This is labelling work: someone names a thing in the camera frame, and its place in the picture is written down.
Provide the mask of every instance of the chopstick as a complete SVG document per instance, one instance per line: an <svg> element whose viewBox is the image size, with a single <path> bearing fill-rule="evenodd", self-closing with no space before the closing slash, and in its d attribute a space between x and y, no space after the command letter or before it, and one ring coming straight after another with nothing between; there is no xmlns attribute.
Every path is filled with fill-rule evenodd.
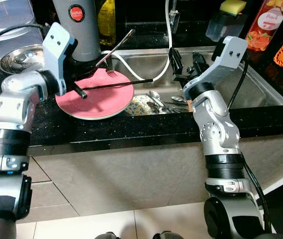
<svg viewBox="0 0 283 239"><path fill-rule="evenodd" d="M130 82L116 83L116 84L103 85L103 86L92 86L92 87L82 88L82 90L92 90L92 89L114 87L114 86L128 86L128 85L141 84L147 82L153 82L153 79L142 80L142 81L130 81Z"/></svg>

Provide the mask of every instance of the sink basin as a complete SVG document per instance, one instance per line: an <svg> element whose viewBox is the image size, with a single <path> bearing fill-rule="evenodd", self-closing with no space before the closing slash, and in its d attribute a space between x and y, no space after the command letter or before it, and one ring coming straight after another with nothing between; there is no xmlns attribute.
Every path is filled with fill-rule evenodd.
<svg viewBox="0 0 283 239"><path fill-rule="evenodd" d="M183 74L187 75L186 68L192 66L192 53L201 53L206 62L211 65L213 46L177 48L184 64ZM141 50L119 50L117 51L128 63L128 65L144 79L152 79L158 76L164 68L167 60L168 49L141 49ZM116 71L127 76L131 81L138 80L127 68L116 58L113 58L113 67ZM234 92L241 77L243 65L231 72L215 88L221 93L226 104ZM172 80L173 71L169 66L165 74L153 83L135 85L135 95L148 93L149 90L158 92L164 101L172 101L171 96L184 96L179 82ZM281 106L283 97L274 90L254 69L248 68L245 80L238 92L232 108L251 108L265 106Z"/></svg>

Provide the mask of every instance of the beige tile wall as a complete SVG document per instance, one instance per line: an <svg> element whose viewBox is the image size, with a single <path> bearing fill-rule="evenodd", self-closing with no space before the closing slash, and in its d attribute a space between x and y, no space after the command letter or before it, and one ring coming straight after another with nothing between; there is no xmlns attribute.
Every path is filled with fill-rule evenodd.
<svg viewBox="0 0 283 239"><path fill-rule="evenodd" d="M283 135L243 139L241 148L263 188L283 177ZM27 222L203 202L208 197L200 143L40 156L35 161L53 183L33 184ZM40 167L28 175L47 180Z"/></svg>

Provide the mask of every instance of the yellow sponge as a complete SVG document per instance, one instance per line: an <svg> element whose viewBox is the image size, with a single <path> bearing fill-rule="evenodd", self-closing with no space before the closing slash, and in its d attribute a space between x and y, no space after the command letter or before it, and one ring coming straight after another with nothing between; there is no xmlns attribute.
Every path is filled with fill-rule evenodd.
<svg viewBox="0 0 283 239"><path fill-rule="evenodd" d="M226 0L221 4L220 10L236 16L245 8L246 2L241 0Z"/></svg>

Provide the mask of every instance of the cooking oil bottle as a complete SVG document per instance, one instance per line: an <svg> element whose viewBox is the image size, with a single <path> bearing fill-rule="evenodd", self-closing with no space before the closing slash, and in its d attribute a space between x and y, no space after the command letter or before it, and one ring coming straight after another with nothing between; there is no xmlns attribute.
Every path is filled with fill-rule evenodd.
<svg viewBox="0 0 283 239"><path fill-rule="evenodd" d="M100 43L112 46L116 41L115 0L106 0L98 13Z"/></svg>

